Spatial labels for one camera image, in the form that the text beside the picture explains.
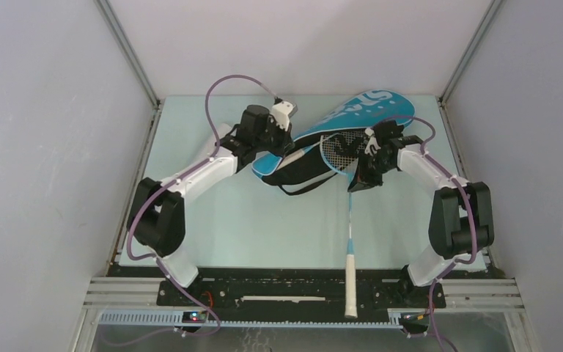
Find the gray wall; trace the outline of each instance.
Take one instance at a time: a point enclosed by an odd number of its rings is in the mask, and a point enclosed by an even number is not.
[[[0,1],[0,351],[64,351],[151,106],[92,0]]]
[[[563,351],[563,1],[506,1],[448,110],[492,189],[496,249],[545,351]]]

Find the white racket grip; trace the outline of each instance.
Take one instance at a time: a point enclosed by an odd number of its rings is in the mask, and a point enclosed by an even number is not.
[[[346,254],[346,306],[344,316],[357,318],[357,289],[355,280],[355,255]]]

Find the white tabletop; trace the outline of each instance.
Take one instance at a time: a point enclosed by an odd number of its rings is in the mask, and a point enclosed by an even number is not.
[[[349,97],[300,95],[285,97],[298,105],[292,129],[298,133],[320,120]],[[435,126],[428,144],[431,155],[456,171],[438,104],[432,95],[408,95],[416,116]],[[222,96],[210,99],[215,124],[234,125],[249,104],[269,106],[266,96]],[[414,122],[405,135],[429,136]],[[161,179],[189,165],[211,136],[204,97],[168,97],[144,175]],[[250,167],[222,180],[186,210],[183,246],[197,266],[244,268],[344,268],[348,236],[347,178],[338,175],[323,186],[289,197],[263,183]],[[390,171],[383,186],[353,193],[353,241],[357,268],[401,268],[429,245],[432,195],[408,175]],[[142,246],[133,241],[133,252]],[[152,260],[120,265],[152,266]],[[482,256],[463,270],[484,270]]]

